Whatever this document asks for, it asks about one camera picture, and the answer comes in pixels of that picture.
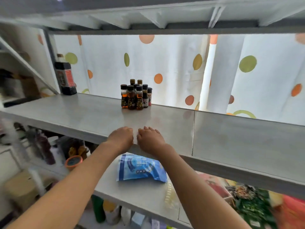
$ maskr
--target green dot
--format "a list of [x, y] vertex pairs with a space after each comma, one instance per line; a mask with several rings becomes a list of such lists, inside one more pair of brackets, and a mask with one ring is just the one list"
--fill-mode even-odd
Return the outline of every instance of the green dot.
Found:
[[239, 69], [242, 72], [250, 72], [252, 71], [257, 64], [257, 60], [254, 56], [246, 56], [239, 63]]
[[71, 52], [69, 52], [65, 55], [65, 60], [67, 62], [69, 62], [70, 64], [76, 64], [77, 61], [78, 61], [77, 56], [74, 53], [71, 53]]
[[124, 63], [125, 66], [129, 66], [129, 55], [127, 53], [124, 54]]

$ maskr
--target plastic bag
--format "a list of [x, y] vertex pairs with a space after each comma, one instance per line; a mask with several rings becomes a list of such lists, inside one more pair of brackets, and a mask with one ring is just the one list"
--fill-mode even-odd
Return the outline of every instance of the plastic bag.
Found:
[[117, 181], [149, 177], [167, 181], [166, 172], [159, 161], [134, 154], [123, 154], [120, 157]]

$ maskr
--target black bottle cap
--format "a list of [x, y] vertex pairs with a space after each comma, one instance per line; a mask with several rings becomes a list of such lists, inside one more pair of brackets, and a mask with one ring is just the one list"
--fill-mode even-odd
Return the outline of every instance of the black bottle cap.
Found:
[[127, 89], [127, 85], [126, 84], [122, 84], [121, 85], [121, 89], [126, 90]]
[[127, 86], [127, 90], [128, 90], [128, 91], [133, 91], [133, 85], [128, 85], [128, 86]]

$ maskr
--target red label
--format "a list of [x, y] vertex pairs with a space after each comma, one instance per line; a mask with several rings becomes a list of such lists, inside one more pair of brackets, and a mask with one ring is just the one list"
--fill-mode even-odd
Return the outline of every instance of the red label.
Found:
[[67, 83], [69, 87], [75, 86], [71, 70], [65, 70]]

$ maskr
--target storage rack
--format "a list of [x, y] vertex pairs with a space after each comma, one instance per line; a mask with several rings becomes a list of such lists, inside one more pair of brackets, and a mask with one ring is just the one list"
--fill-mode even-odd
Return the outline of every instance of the storage rack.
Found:
[[[54, 61], [54, 34], [302, 33], [305, 0], [0, 0], [0, 22], [44, 29]], [[1, 109], [2, 117], [93, 143], [101, 143], [112, 130], [127, 123], [133, 128], [150, 125], [157, 127], [195, 170], [305, 199], [304, 126], [158, 105], [136, 112], [139, 118], [130, 117], [117, 107], [117, 99], [58, 95], [2, 38], [0, 42], [56, 94]], [[186, 111], [190, 112], [188, 119], [182, 117]], [[159, 112], [162, 125], [145, 117]], [[67, 174], [29, 158], [8, 123], [6, 128], [25, 167], [60, 177]], [[130, 152], [143, 154], [136, 145]], [[191, 227], [179, 220], [179, 211], [164, 211], [164, 187], [154, 182], [138, 186], [139, 191], [154, 196], [147, 195], [150, 202], [139, 204], [132, 195], [136, 182], [115, 182], [111, 169], [116, 162], [101, 178], [95, 194], [177, 228]]]

